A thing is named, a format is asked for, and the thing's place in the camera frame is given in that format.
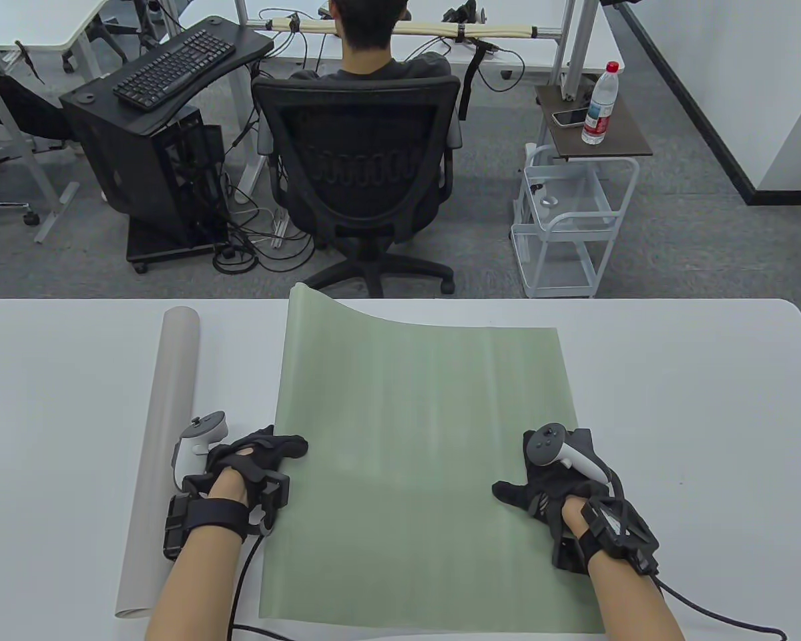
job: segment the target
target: water bottle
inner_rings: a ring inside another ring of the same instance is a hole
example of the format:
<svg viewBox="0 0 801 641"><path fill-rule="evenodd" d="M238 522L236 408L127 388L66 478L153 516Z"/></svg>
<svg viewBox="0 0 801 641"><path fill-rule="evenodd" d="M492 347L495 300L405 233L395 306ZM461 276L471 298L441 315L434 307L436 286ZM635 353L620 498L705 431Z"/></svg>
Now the water bottle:
<svg viewBox="0 0 801 641"><path fill-rule="evenodd" d="M608 131L608 120L617 100L617 89L620 82L617 80L618 62L609 62L605 73L596 81L590 106L587 108L587 118L584 119L584 129L581 131L581 140L587 144L599 144Z"/></svg>

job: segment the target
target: black computer tower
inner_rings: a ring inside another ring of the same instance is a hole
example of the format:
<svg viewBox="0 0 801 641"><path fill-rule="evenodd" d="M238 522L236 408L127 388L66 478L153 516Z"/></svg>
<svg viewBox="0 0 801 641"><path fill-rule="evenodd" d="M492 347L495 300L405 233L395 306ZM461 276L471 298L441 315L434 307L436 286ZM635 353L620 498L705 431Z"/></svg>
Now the black computer tower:
<svg viewBox="0 0 801 641"><path fill-rule="evenodd" d="M157 131L139 135L93 109L65 100L63 106L107 201L131 216L128 260L166 260L226 243L219 126L206 126L187 105Z"/></svg>

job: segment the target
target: black glove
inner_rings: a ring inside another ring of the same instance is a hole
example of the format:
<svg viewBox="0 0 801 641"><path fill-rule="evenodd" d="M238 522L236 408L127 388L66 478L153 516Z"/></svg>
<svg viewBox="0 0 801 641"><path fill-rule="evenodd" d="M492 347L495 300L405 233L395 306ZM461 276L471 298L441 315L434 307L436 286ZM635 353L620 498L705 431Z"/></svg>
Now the black glove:
<svg viewBox="0 0 801 641"><path fill-rule="evenodd" d="M590 440L590 430L575 430L574 434ZM525 448L533 435L534 431L528 430L522 438L522 456L525 458L528 483L513 485L506 481L498 481L493 483L493 495L501 503L520 507L529 516L549 526L554 541L552 564L556 568L586 574L587 570L581 561L577 541L563 523L561 510L563 502L569 495L584 498L607 497L608 486L590 480L584 474L559 462L540 467L529 461Z"/></svg>
<svg viewBox="0 0 801 641"><path fill-rule="evenodd" d="M248 447L251 453L238 454ZM233 443L217 445L208 454L205 474L185 476L184 487L191 494L208 494L221 472L232 467L243 477L249 509L260 503L268 513L270 507L288 503L288 477L278 472L282 459L301 458L307 451L308 442L302 436L274 436L273 425L267 425Z"/></svg>

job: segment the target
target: floor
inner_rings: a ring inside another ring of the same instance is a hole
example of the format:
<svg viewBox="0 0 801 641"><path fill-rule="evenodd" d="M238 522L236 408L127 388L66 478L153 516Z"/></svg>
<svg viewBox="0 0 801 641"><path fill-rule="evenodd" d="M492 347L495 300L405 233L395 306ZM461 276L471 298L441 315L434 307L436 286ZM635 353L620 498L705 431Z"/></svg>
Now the floor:
<svg viewBox="0 0 801 641"><path fill-rule="evenodd" d="M104 15L132 18L129 3L111 2ZM801 309L801 207L746 207L703 139L635 40L620 14L608 18L623 51L626 71L621 95L629 103L655 156L641 162L642 175L620 238L599 290L605 297L782 297ZM123 39L128 55L136 41ZM117 58L93 43L102 68ZM56 55L37 56L46 85L23 70L24 82L53 100L80 84L64 74ZM279 66L277 76L294 70ZM497 74L492 83L503 83ZM495 94L478 83L463 129L464 147L455 154L455 195L440 216L400 251L449 263L460 297L523 296L507 240L509 203L519 185L522 144L534 140L540 114L529 77L508 93ZM223 125L226 141L238 133L226 82L196 98L205 122ZM152 266L137 275L125 262L127 219L101 201L83 156L56 152L40 156L61 189L79 180L70 210L53 227L44 245L19 217L0 214L0 297L279 297L294 282L338 260L317 252L306 266L288 274L259 268L241 276L218 274L209 257ZM235 149L229 169L239 175L242 156ZM616 192L624 175L608 176ZM265 184L260 204L272 206ZM0 168L0 196L43 203L28 171L19 162ZM269 214L262 214L266 219ZM428 280L390 278L386 296L437 296ZM333 296L364 296L352 281L327 291Z"/></svg>

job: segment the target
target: keyboard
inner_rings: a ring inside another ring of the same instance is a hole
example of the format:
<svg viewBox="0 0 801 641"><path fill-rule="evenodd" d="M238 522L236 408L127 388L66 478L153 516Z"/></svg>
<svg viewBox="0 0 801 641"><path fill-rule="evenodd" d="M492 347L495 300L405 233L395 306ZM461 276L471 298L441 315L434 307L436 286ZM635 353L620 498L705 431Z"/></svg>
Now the keyboard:
<svg viewBox="0 0 801 641"><path fill-rule="evenodd" d="M235 52L235 46L200 29L113 87L119 100L153 111L190 82Z"/></svg>

